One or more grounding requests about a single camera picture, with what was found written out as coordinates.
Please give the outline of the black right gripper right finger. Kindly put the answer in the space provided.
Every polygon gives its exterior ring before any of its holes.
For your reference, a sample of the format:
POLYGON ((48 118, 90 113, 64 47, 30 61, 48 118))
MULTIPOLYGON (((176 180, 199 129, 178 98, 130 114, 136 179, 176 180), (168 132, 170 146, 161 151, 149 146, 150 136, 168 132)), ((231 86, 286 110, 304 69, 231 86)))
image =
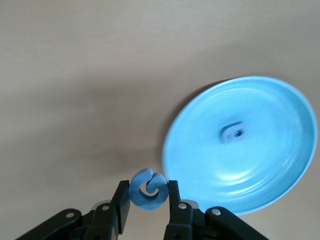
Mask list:
POLYGON ((170 218, 165 240, 266 240, 228 209, 215 206, 203 213, 180 198, 176 180, 168 182, 170 218))

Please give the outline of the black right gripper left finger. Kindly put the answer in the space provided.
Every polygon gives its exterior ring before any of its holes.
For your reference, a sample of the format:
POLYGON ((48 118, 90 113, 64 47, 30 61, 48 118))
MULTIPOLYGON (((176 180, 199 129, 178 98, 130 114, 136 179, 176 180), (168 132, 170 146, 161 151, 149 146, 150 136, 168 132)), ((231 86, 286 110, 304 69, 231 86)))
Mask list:
POLYGON ((98 203, 83 215, 64 209, 20 236, 19 240, 117 240, 130 209, 129 181, 119 182, 110 201, 98 203))

